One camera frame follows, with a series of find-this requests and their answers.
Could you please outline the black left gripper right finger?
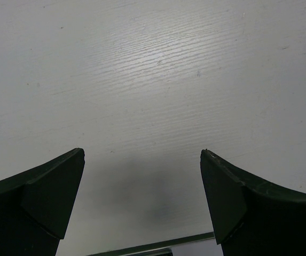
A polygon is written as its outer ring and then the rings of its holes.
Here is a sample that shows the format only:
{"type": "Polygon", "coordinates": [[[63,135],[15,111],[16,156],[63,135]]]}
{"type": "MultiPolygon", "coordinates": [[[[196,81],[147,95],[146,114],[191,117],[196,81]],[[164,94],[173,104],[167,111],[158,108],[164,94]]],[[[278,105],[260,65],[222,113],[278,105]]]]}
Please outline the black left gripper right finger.
{"type": "Polygon", "coordinates": [[[306,255],[306,193],[260,178],[207,149],[200,169],[224,255],[306,255]]]}

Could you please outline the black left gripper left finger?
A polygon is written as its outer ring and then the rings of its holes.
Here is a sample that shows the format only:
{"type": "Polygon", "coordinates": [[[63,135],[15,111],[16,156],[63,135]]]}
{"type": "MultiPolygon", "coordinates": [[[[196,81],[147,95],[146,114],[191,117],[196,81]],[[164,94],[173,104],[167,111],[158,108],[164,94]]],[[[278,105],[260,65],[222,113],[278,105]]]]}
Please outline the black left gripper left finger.
{"type": "Polygon", "coordinates": [[[0,181],[0,255],[55,255],[85,165],[75,148],[0,181]]]}

